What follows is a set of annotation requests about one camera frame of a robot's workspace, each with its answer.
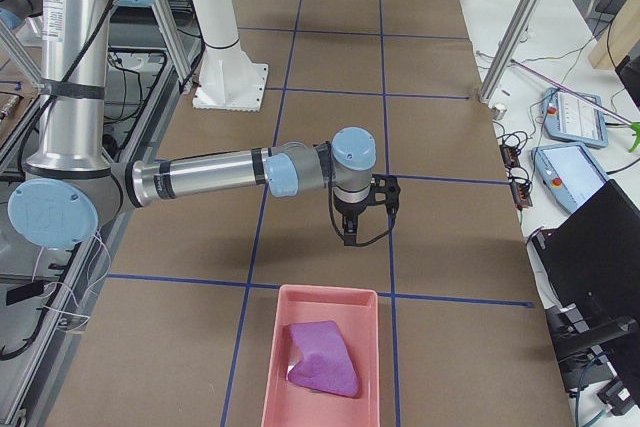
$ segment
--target black mount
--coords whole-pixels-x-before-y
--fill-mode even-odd
[[[393,175],[373,174],[371,178],[371,188],[366,199],[355,204],[350,204],[340,200],[333,194],[333,201],[336,210],[342,214],[342,239],[344,245],[348,247],[369,245],[369,243],[373,242],[366,242],[365,244],[358,244],[357,242],[358,216],[362,214],[367,207],[384,205],[387,209],[387,216],[389,217],[389,229],[375,240],[388,234],[395,225],[396,214],[400,208],[400,186],[398,185],[398,178]]]

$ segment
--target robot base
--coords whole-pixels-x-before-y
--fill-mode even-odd
[[[196,109],[259,111],[269,66],[251,63],[242,51],[228,60],[209,56],[209,52],[205,54],[193,106]]]

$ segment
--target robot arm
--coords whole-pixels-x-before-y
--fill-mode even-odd
[[[331,144],[313,148],[294,143],[150,164],[107,162],[101,155],[102,119],[108,16],[116,2],[44,0],[41,94],[48,97],[34,118],[33,127],[40,122],[40,143],[25,162],[28,180],[9,201],[18,232],[40,246],[70,248],[118,214],[153,201],[260,184],[268,184],[277,197],[330,188],[329,198],[343,216],[344,233],[336,231],[345,245],[359,245],[357,219],[370,205],[386,205],[393,226],[397,182],[372,176],[375,141],[360,128],[343,129]],[[209,27],[217,30],[215,24]],[[227,34],[237,38],[235,20],[227,22]],[[220,50],[209,44],[208,49]],[[233,65],[234,53],[246,57],[239,49],[238,41],[224,47],[224,60]],[[237,86],[226,87],[228,92]]]
[[[25,19],[42,15],[42,0],[0,0],[0,21],[13,30]]]

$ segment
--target white cable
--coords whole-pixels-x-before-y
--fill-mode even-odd
[[[100,234],[99,230],[95,231],[95,233],[93,234],[93,238],[96,239],[98,242],[102,242],[102,235]],[[100,250],[101,250],[100,247],[98,247],[98,250],[93,254],[89,262],[86,263],[87,270],[85,270],[85,277],[87,278],[87,284],[89,284],[89,267],[91,266],[91,264],[93,264],[93,262],[96,260],[98,255],[100,255]]]
[[[109,253],[109,249],[107,248],[105,243],[102,241],[101,237],[100,238],[96,237],[96,239],[100,243],[100,246],[104,249],[104,252],[107,254],[107,259],[108,259],[107,268],[104,270],[104,273],[98,279],[94,280],[87,286],[87,289],[84,291],[84,294],[81,300],[84,300],[87,294],[89,293],[95,294],[95,292],[92,290],[93,286],[98,284],[99,282],[102,282],[105,279],[105,277],[109,274],[109,270],[111,269],[112,260],[111,260],[111,254]]]
[[[73,288],[71,288],[70,285],[65,284],[64,282],[49,282],[47,284],[47,287],[49,287],[50,285],[62,285],[64,287],[67,288],[67,290],[69,290],[69,293],[71,294],[71,299],[73,300],[73,303],[75,304],[76,307],[79,307],[78,305],[78,299],[76,298],[76,294],[73,292]],[[51,297],[53,295],[53,293],[55,292],[56,289],[53,289],[51,292],[49,292],[48,294],[44,294],[44,295],[38,295],[38,298],[40,299],[48,299],[49,297]]]
[[[75,330],[78,330],[80,327],[84,326],[87,322],[89,322],[89,319],[91,319],[90,315],[76,314],[74,312],[67,312],[66,310],[55,309],[55,308],[49,307],[47,305],[43,305],[42,308],[50,310],[52,312],[57,312],[58,314],[72,315],[74,317],[82,317],[84,319],[82,321],[82,323],[80,323],[79,325],[76,325],[73,329],[60,329],[59,327],[56,327],[56,330],[59,330],[60,332],[64,332],[64,333],[73,332]]]
[[[38,252],[38,257],[36,257],[36,263],[33,266],[33,272],[31,273],[31,282],[36,279],[36,271],[38,270],[38,264],[40,263],[40,259],[42,258],[42,253],[44,252],[44,247],[40,247],[40,252]]]
[[[91,318],[90,315],[76,314],[74,312],[67,312],[66,310],[56,309],[54,307],[49,307],[48,305],[43,305],[42,308],[43,309],[47,309],[47,310],[51,310],[52,312],[57,312],[59,314],[73,315],[74,317],[82,317],[83,319],[90,319]]]

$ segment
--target white pillar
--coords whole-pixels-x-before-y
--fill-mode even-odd
[[[242,50],[231,0],[193,0],[193,3],[207,44],[193,106],[260,110],[268,67],[253,64]]]

